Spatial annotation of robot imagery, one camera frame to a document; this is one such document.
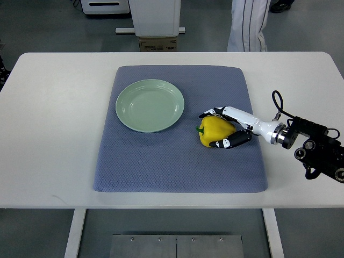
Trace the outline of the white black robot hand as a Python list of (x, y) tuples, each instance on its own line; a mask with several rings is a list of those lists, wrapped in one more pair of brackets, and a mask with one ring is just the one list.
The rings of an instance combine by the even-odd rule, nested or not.
[(277, 120), (265, 122), (252, 114), (231, 106), (214, 107), (199, 117), (203, 119), (208, 116), (216, 116), (227, 120), (236, 128), (236, 132), (227, 138), (211, 142), (210, 146), (214, 148), (234, 148), (249, 142), (253, 135), (262, 136), (266, 142), (275, 145), (278, 143), (279, 134), (286, 128), (283, 123)]

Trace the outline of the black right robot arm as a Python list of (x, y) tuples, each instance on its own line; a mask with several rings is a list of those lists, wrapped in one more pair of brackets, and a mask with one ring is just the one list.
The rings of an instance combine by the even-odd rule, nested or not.
[(312, 180), (324, 174), (343, 183), (343, 146), (338, 141), (339, 135), (332, 138), (328, 135), (330, 128), (285, 112), (279, 91), (273, 91), (272, 98), (278, 110), (275, 120), (278, 121), (282, 114), (289, 117), (286, 125), (276, 128), (272, 143), (279, 143), (283, 148), (290, 149), (299, 135), (306, 136), (303, 146), (294, 152), (294, 157), (306, 169), (306, 179)]

